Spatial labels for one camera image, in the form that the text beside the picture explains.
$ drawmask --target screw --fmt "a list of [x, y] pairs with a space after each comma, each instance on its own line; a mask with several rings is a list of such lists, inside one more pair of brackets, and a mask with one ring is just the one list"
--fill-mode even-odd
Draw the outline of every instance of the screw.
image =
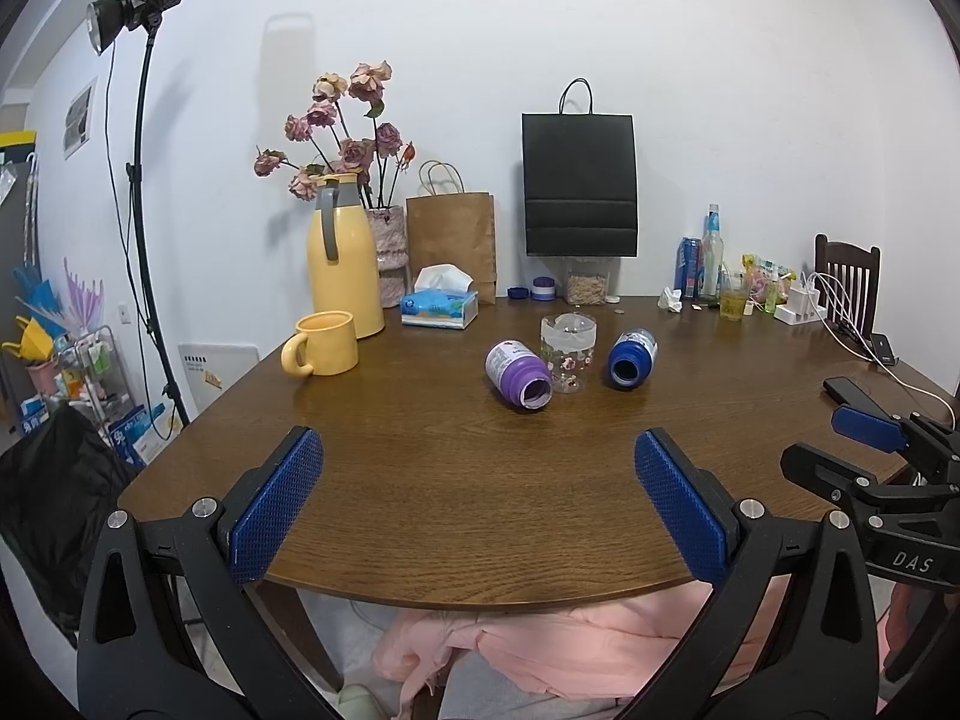
[[123, 509], [117, 509], [116, 512], [107, 517], [107, 527], [113, 528], [114, 530], [123, 526], [126, 522], [127, 513], [124, 512]]
[[209, 517], [217, 511], [217, 502], [213, 498], [200, 498], [190, 509], [194, 517]]
[[841, 512], [840, 509], [834, 509], [834, 511], [830, 512], [829, 520], [834, 528], [839, 528], [841, 531], [843, 528], [850, 526], [850, 518]]
[[744, 517], [748, 519], [760, 519], [760, 517], [763, 517], [763, 514], [766, 514], [767, 509], [763, 507], [760, 501], [747, 498], [746, 500], [740, 501], [740, 511]]

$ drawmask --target blue bottle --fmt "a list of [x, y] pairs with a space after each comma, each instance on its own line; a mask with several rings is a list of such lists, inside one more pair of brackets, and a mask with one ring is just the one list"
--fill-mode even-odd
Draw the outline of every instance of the blue bottle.
[[607, 357], [607, 373], [616, 386], [633, 389], [650, 375], [655, 360], [656, 339], [649, 330], [637, 327], [616, 340]]

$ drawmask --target black bag handle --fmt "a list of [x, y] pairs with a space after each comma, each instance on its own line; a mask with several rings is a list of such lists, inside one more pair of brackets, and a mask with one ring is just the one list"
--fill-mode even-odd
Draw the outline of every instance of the black bag handle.
[[587, 87], [587, 91], [590, 95], [590, 109], [587, 112], [593, 113], [593, 90], [590, 88], [590, 82], [587, 81], [587, 79], [573, 79], [573, 81], [570, 81], [570, 83], [566, 86], [566, 89], [563, 90], [563, 95], [560, 95], [560, 106], [557, 109], [557, 113], [563, 113], [563, 105], [566, 103], [566, 93], [570, 91], [570, 87], [575, 83], [582, 83]]

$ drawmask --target bottle label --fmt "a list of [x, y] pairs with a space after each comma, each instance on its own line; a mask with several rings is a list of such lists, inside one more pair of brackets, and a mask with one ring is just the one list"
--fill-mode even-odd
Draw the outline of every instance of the bottle label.
[[621, 341], [633, 341], [634, 343], [639, 343], [644, 349], [647, 350], [647, 354], [650, 355], [650, 365], [653, 365], [654, 362], [656, 362], [656, 338], [654, 338], [653, 334], [651, 334], [648, 330], [628, 330], [616, 340], [617, 343], [620, 343]]
[[507, 366], [514, 360], [520, 360], [523, 357], [536, 357], [530, 349], [524, 346], [520, 341], [501, 341], [487, 355], [487, 375], [496, 384], [496, 389], [500, 389], [500, 380], [503, 378]]

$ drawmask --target gray thermos handle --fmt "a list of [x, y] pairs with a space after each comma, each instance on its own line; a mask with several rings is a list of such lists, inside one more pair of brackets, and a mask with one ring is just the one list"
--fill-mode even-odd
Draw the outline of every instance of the gray thermos handle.
[[330, 181], [320, 187], [320, 197], [317, 200], [320, 208], [320, 224], [323, 226], [323, 248], [326, 249], [326, 259], [336, 261], [340, 259], [337, 251], [337, 233], [333, 226], [333, 212], [340, 199], [340, 182]]

